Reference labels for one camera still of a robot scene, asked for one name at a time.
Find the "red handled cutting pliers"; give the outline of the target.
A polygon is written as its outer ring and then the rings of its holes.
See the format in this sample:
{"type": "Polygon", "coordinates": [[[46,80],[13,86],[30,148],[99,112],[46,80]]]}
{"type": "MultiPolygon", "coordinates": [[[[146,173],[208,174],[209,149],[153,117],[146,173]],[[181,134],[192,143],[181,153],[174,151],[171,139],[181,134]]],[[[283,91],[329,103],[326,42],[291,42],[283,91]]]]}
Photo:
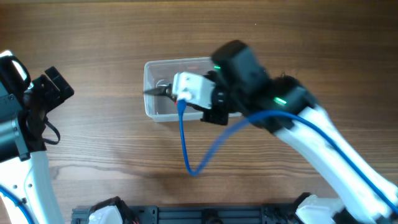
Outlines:
{"type": "Polygon", "coordinates": [[[170,98],[174,103],[177,102],[177,97],[172,93],[172,84],[161,85],[143,92],[144,95],[165,96],[170,98]]]}

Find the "orange black needle-nose pliers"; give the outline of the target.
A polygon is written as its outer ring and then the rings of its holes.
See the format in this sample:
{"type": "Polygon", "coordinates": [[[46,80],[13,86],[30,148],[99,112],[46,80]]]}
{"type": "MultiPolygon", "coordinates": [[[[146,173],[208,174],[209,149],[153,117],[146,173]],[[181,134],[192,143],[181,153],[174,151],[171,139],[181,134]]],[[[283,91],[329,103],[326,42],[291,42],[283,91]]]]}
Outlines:
{"type": "Polygon", "coordinates": [[[156,88],[157,87],[167,87],[170,84],[172,84],[172,82],[170,80],[166,80],[166,79],[161,79],[156,83],[156,88]]]}

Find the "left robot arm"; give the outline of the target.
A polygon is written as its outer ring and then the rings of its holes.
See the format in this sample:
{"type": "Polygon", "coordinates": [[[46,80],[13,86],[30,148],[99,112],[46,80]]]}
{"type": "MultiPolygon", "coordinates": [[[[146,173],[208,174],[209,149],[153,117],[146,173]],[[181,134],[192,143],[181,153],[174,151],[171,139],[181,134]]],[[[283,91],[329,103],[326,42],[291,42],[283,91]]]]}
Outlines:
{"type": "Polygon", "coordinates": [[[1,200],[12,223],[63,223],[52,187],[46,128],[58,130],[47,115],[73,96],[55,67],[31,79],[23,63],[1,53],[1,200]]]}

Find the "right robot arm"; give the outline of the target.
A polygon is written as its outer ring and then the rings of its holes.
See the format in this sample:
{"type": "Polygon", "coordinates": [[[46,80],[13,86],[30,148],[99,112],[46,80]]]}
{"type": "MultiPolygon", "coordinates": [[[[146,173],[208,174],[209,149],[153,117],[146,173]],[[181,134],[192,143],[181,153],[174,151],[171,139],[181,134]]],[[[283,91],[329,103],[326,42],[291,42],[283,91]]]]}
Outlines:
{"type": "Polygon", "coordinates": [[[234,133],[252,124],[295,149],[328,182],[337,198],[305,197],[294,213],[302,223],[384,223],[397,218],[397,186],[378,174],[335,128],[318,100],[294,77],[271,78],[252,49],[232,40],[211,55],[206,75],[174,78],[178,113],[186,106],[207,123],[227,125],[231,113],[243,119],[213,142],[191,175],[198,175],[234,133]]]}

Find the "clear plastic container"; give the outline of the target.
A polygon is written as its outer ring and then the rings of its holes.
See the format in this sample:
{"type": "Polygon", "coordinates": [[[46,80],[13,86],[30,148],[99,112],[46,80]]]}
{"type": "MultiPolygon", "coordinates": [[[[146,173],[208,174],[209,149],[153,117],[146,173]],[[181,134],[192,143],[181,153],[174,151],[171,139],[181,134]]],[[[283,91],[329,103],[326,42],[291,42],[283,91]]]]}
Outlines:
{"type": "MultiPolygon", "coordinates": [[[[214,63],[208,57],[150,61],[144,67],[144,91],[155,88],[156,83],[161,79],[170,80],[173,83],[176,73],[191,72],[206,75],[213,69],[214,63]]],[[[155,122],[178,121],[177,106],[170,98],[144,95],[144,104],[146,114],[155,122]]],[[[201,111],[187,106],[183,119],[185,121],[198,120],[202,115],[201,111]]]]}

